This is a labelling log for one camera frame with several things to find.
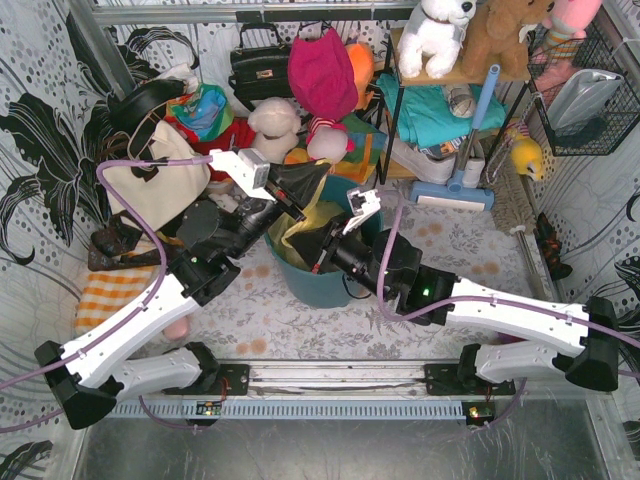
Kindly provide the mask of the yellow plastic trash bag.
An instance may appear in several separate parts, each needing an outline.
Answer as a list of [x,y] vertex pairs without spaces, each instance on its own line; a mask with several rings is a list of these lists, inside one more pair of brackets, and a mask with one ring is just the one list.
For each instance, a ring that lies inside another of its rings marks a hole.
[[344,213],[344,209],[335,201],[320,199],[328,179],[328,176],[324,177],[311,202],[304,208],[303,221],[297,222],[287,213],[283,213],[267,231],[267,238],[271,241],[275,253],[288,264],[301,270],[309,271],[309,267],[290,244],[290,238],[296,233],[324,227],[331,218]]

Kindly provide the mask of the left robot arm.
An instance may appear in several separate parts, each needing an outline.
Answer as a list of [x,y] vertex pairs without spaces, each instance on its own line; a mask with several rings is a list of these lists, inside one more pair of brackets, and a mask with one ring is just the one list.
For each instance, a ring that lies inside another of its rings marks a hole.
[[219,296],[239,276],[241,258],[283,215],[297,220],[320,190],[330,164],[270,164],[257,151],[218,152],[205,158],[225,167],[245,192],[231,212],[204,195],[181,211],[178,248],[158,249],[155,282],[91,331],[64,344],[47,341],[34,355],[66,420],[82,430],[104,419],[123,400],[150,393],[224,392],[219,361],[201,342],[162,355],[134,353],[175,321]]

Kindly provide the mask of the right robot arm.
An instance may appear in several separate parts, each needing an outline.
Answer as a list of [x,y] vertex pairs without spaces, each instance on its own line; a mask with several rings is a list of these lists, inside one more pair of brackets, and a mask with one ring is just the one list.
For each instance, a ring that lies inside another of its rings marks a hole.
[[332,221],[295,233],[288,242],[313,272],[341,271],[397,320],[474,326],[514,337],[506,345],[464,347],[457,367],[464,385],[561,376],[591,391],[618,387],[618,323],[606,299],[568,304],[487,288],[422,264],[421,250],[390,230],[366,245]]

